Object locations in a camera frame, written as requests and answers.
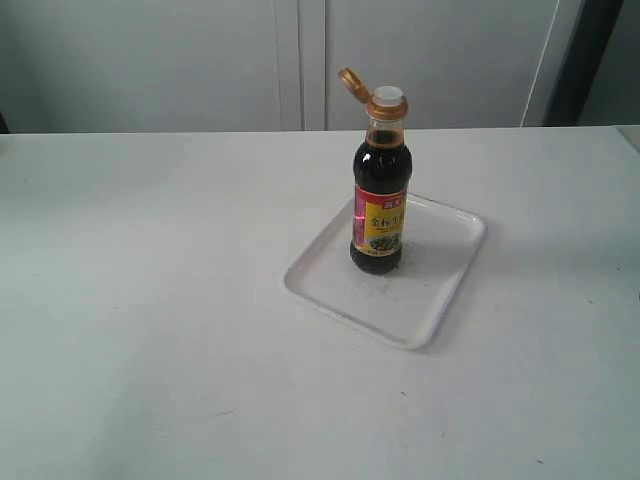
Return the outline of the dark soy sauce bottle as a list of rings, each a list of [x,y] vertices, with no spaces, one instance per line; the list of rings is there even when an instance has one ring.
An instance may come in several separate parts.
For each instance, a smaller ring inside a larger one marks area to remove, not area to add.
[[[368,127],[353,160],[354,211],[350,256],[362,271],[383,275],[402,256],[402,234],[412,154],[405,143],[408,101],[395,86],[369,89],[345,67],[338,76],[365,105]]]

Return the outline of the white rectangular plastic tray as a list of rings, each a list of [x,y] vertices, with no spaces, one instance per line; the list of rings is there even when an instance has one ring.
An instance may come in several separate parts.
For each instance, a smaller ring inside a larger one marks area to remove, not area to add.
[[[363,272],[351,260],[353,203],[346,201],[288,267],[283,285],[301,302],[403,350],[438,331],[486,234],[478,216],[410,195],[398,267]]]

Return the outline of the white cabinet doors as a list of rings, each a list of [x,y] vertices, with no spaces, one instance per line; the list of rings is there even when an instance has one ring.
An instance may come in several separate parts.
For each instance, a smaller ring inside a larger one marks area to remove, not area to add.
[[[337,73],[395,85],[413,128],[539,126],[578,1],[5,1],[18,132],[348,130]]]

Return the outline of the dark vertical post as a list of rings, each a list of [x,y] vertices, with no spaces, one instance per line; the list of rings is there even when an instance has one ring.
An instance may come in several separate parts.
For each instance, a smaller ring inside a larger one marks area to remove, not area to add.
[[[544,116],[545,127],[578,124],[623,4],[623,0],[582,2]]]

